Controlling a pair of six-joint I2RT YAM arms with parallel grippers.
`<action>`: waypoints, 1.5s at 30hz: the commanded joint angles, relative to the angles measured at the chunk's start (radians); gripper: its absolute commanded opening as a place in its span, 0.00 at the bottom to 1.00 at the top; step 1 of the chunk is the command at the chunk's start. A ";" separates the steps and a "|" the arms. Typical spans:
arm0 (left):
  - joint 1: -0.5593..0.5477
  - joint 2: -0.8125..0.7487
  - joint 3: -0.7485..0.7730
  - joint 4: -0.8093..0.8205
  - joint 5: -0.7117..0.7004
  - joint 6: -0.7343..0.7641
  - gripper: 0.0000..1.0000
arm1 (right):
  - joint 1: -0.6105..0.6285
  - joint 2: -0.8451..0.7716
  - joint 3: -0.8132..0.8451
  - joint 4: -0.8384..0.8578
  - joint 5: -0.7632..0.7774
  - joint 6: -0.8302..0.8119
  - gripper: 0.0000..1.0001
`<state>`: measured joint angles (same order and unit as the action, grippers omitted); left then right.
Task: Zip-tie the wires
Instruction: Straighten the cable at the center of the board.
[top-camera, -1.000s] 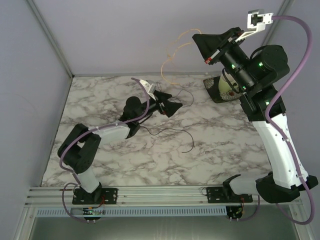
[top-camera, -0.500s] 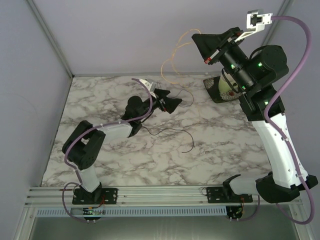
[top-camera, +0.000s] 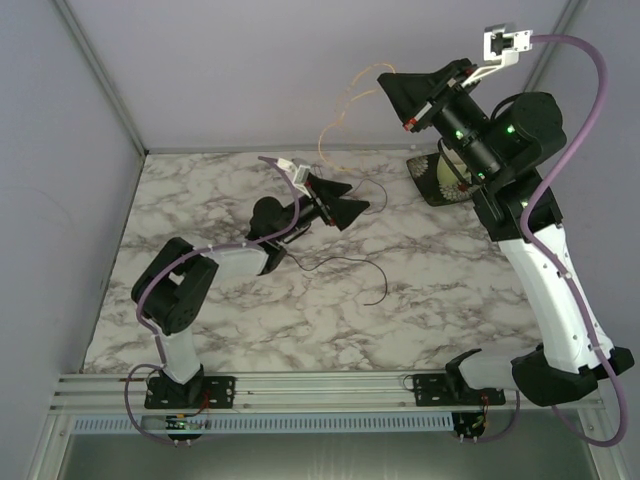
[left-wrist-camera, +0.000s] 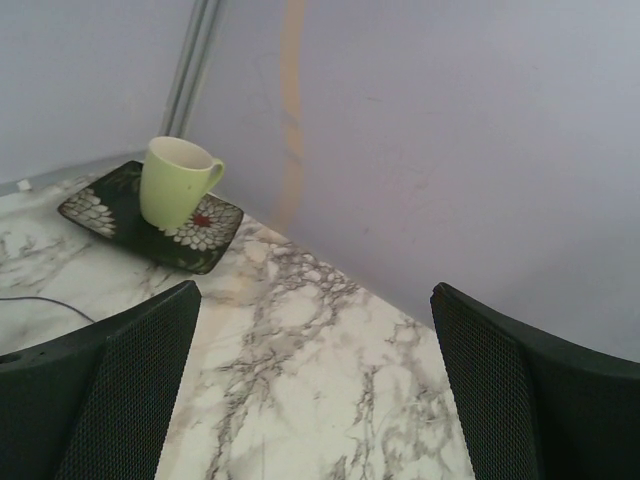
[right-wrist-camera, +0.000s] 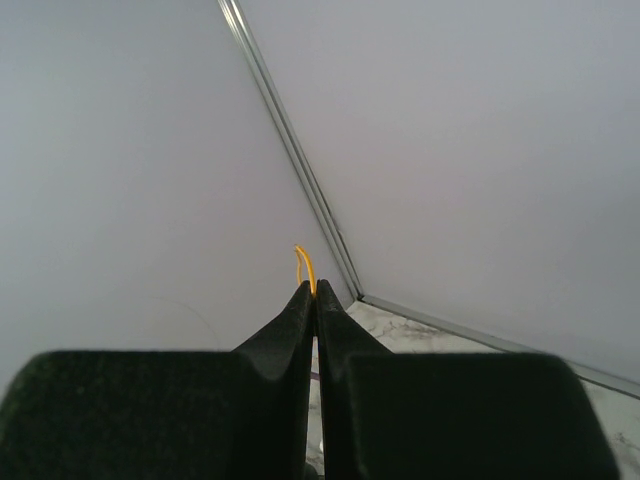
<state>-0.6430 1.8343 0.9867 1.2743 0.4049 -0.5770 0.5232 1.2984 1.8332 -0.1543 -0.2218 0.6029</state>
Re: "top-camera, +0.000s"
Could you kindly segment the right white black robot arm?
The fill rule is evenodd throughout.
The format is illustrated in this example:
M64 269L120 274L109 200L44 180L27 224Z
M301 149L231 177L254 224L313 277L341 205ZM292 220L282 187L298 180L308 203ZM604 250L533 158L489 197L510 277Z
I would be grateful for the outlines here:
M457 394L507 389L539 406L573 402L635 360L594 319L559 206L537 170L566 144L562 114L552 95L526 92L489 116L471 96L474 70L461 59L433 73L378 79L404 128L434 128L466 167L475 213L514 268L542 336L527 353L464 353L447 364L447 380Z

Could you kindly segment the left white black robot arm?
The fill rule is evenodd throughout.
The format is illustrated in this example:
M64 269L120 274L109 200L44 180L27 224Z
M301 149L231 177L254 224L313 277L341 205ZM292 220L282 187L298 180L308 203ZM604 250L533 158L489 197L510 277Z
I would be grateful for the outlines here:
M274 197L253 207L243 244L198 252L175 237L161 249L135 283L131 297L143 319L150 320L160 346L162 368L150 381L148 408L195 408L211 398L204 367L195 351L191 326L209 290L220 282L273 272L316 219L345 230L370 206L349 198L349 184L310 174L302 197L284 206Z

